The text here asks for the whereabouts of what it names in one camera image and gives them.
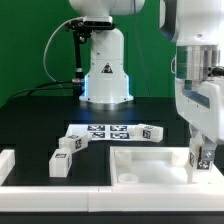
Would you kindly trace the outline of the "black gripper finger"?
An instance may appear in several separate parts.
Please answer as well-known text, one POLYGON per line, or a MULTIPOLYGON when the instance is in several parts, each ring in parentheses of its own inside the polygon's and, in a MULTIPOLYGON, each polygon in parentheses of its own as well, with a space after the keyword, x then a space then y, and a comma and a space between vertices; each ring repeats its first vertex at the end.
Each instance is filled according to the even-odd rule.
POLYGON ((216 144, 205 138, 199 150, 199 158, 205 162, 213 162, 215 159, 216 144))
POLYGON ((196 145, 201 146, 202 145, 202 135, 200 131, 195 128, 192 124, 189 125, 189 131, 190 131, 190 142, 194 143, 196 145))

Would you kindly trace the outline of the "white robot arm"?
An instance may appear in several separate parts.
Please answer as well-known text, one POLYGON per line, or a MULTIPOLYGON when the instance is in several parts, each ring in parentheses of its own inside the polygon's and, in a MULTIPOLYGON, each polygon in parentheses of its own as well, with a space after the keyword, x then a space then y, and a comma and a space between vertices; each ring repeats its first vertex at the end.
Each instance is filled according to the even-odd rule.
MULTIPOLYGON (((91 65, 80 100, 92 105, 131 101, 123 71, 123 34, 114 15, 139 12, 145 0, 69 0, 90 33, 91 65)), ((224 143, 224 0, 159 0, 159 30, 176 44, 172 61, 178 113, 199 139, 199 158, 212 161, 224 143)))

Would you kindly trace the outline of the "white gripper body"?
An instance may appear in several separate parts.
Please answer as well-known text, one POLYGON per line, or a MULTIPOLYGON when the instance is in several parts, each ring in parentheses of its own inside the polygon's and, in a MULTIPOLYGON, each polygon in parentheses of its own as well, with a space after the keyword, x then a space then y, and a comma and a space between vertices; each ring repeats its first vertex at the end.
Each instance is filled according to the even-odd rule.
POLYGON ((177 112, 204 136, 216 144, 224 144, 224 78, 214 77, 200 83, 197 91, 184 88, 175 79, 177 112))

